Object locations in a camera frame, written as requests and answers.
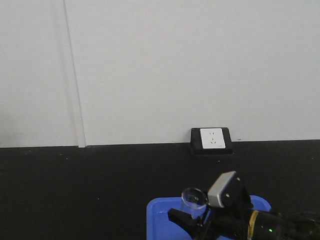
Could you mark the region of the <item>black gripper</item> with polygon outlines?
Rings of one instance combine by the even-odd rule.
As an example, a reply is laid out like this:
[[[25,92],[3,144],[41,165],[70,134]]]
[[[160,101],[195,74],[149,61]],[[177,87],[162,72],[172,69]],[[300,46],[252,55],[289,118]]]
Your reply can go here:
[[[200,239],[216,240],[219,237],[226,237],[232,240],[246,240],[252,207],[250,195],[241,184],[240,193],[230,206],[219,208],[209,204],[210,214],[203,224]],[[171,208],[167,215],[169,221],[178,225],[190,237],[198,235],[202,225],[200,216],[193,218],[191,214],[175,208]]]

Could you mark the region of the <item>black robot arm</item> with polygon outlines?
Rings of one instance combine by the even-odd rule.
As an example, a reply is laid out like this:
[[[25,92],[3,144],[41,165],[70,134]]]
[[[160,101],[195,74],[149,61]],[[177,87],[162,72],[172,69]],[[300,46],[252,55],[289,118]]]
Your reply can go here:
[[[244,187],[226,187],[219,195],[221,206],[214,206],[207,194],[202,216],[172,208],[168,219],[183,229],[193,240],[318,240],[320,216],[301,212],[284,216],[275,211],[255,210]]]

